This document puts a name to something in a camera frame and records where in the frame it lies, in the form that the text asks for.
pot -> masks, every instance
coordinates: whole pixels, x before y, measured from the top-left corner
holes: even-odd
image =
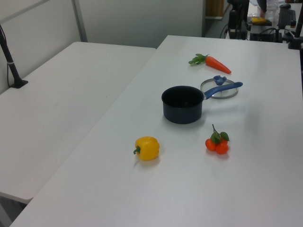
[[[214,87],[205,93],[195,87],[176,86],[163,92],[163,114],[170,122],[189,124],[197,121],[202,115],[202,102],[213,94],[237,87],[243,83],[236,82]]]

pot handle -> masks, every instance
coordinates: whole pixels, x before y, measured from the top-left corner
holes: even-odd
[[[209,89],[208,91],[204,92],[204,99],[209,99],[213,94],[215,94],[219,91],[225,91],[225,90],[241,87],[242,85],[243,85],[242,82],[236,82],[233,84],[227,84],[227,85],[214,87],[214,88]]]

yellow bell pepper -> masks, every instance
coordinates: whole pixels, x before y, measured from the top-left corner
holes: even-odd
[[[148,161],[159,155],[160,145],[158,141],[151,136],[141,137],[136,140],[134,155],[137,153],[139,159]]]

toy carrot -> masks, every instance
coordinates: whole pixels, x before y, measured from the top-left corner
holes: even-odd
[[[220,70],[222,72],[225,72],[227,74],[231,74],[232,71],[230,71],[225,65],[223,65],[222,63],[220,63],[218,60],[216,60],[215,58],[211,57],[211,56],[204,56],[200,53],[196,54],[196,57],[194,57],[191,61],[189,61],[189,64],[201,64],[205,62],[208,66]]]

wall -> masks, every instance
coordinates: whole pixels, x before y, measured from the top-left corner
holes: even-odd
[[[76,0],[88,42],[157,48],[167,35],[202,36],[204,0]]]
[[[71,0],[49,0],[1,26],[21,78],[80,41]],[[6,59],[0,50],[0,94],[6,89]]]

